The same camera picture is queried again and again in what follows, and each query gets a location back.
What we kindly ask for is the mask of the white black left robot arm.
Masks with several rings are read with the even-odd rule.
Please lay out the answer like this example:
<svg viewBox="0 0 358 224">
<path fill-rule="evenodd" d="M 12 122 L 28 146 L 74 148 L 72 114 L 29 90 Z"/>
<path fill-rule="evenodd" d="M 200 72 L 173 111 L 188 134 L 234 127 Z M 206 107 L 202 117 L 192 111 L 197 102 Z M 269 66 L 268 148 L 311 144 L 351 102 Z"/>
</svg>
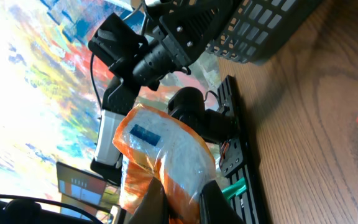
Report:
<svg viewBox="0 0 358 224">
<path fill-rule="evenodd" d="M 142 1 L 141 32 L 111 14 L 88 43 L 114 75 L 98 95 L 101 122 L 91 169 L 107 183 L 121 184 L 122 154 L 112 143 L 119 123 L 130 112 L 142 87 L 156 91 L 168 73 L 191 73 L 208 44 L 231 18 L 235 1 Z"/>
</svg>

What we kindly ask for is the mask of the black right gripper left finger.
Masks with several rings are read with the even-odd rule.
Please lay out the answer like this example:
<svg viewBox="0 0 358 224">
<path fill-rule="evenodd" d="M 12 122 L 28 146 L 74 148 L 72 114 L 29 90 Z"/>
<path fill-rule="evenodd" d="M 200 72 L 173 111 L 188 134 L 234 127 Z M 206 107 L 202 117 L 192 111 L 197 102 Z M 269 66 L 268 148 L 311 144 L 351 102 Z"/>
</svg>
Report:
<svg viewBox="0 0 358 224">
<path fill-rule="evenodd" d="M 169 224 L 168 202 L 163 185 L 153 178 L 129 224 Z"/>
</svg>

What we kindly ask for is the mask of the orange white small box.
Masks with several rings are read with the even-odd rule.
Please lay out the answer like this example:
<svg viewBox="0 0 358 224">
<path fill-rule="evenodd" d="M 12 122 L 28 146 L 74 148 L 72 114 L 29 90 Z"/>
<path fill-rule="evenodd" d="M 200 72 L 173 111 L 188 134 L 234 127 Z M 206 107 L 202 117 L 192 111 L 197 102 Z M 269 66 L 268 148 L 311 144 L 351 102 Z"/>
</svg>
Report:
<svg viewBox="0 0 358 224">
<path fill-rule="evenodd" d="M 112 143 L 123 155 L 123 209 L 135 213 L 156 178 L 174 211 L 171 223 L 199 223 L 200 193 L 216 178 L 214 157 L 201 136 L 165 112 L 138 104 L 121 121 Z"/>
</svg>

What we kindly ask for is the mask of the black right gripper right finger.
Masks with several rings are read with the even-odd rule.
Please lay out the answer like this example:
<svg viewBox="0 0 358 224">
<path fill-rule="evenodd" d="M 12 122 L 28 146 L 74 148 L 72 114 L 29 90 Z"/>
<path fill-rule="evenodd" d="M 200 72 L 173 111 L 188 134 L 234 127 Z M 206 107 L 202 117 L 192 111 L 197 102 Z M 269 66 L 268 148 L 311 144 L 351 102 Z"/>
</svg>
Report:
<svg viewBox="0 0 358 224">
<path fill-rule="evenodd" d="M 201 191 L 200 224 L 244 224 L 224 198 L 215 180 L 206 184 Z"/>
</svg>

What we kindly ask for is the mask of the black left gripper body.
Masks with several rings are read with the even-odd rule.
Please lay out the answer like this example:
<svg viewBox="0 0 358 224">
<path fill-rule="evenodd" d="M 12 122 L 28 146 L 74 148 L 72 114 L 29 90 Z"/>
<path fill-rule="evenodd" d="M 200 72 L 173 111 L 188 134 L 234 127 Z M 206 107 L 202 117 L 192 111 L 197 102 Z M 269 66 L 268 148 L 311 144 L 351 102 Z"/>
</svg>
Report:
<svg viewBox="0 0 358 224">
<path fill-rule="evenodd" d="M 234 0 L 143 1 L 145 33 L 153 37 L 133 69 L 141 86 L 188 68 L 217 39 L 239 6 Z"/>
</svg>

